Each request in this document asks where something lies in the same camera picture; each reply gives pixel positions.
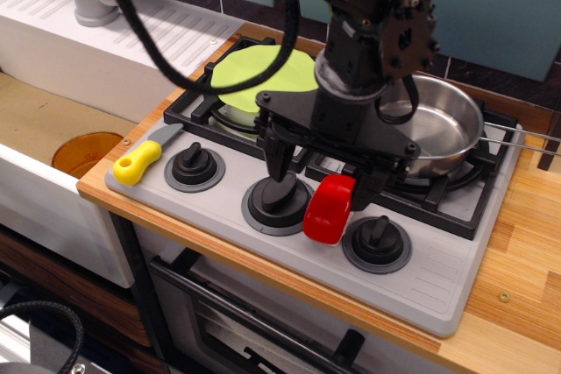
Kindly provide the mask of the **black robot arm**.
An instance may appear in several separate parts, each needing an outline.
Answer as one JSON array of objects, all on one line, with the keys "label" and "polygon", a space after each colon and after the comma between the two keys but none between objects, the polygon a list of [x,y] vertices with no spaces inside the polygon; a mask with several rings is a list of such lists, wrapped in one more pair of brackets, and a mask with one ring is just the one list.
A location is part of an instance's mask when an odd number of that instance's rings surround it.
[{"label": "black robot arm", "polygon": [[270,177],[282,180],[294,149],[353,166],[351,208],[365,208],[385,186],[403,178],[419,155],[418,145],[397,130],[413,114],[381,108],[388,87],[401,81],[412,108],[419,103],[413,75],[430,66],[432,0],[325,0],[332,17],[324,49],[317,55],[317,89],[262,92],[258,143]]}]

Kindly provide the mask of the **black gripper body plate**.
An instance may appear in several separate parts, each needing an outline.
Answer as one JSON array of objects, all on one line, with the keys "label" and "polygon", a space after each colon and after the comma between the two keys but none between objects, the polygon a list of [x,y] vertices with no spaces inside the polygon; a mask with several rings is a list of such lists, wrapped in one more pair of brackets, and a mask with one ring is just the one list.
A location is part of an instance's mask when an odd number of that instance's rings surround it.
[{"label": "black gripper body plate", "polygon": [[321,85],[308,92],[263,91],[256,97],[260,108],[258,145],[267,127],[272,127],[294,147],[340,159],[367,170],[381,167],[401,172],[420,153],[411,139],[395,126],[407,122],[418,105],[412,76],[401,84],[411,109],[401,115],[381,110],[385,87],[372,98],[345,99]]}]

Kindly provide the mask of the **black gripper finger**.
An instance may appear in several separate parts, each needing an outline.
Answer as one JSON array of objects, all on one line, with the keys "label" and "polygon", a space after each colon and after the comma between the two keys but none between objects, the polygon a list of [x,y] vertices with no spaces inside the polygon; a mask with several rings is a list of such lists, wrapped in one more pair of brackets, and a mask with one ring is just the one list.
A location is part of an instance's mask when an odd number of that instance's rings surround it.
[{"label": "black gripper finger", "polygon": [[281,182],[289,170],[295,147],[272,127],[267,127],[261,137],[261,148],[265,154],[268,175],[274,181]]},{"label": "black gripper finger", "polygon": [[351,212],[364,210],[383,191],[390,179],[390,171],[379,167],[370,170],[353,167],[350,175],[355,179]]}]

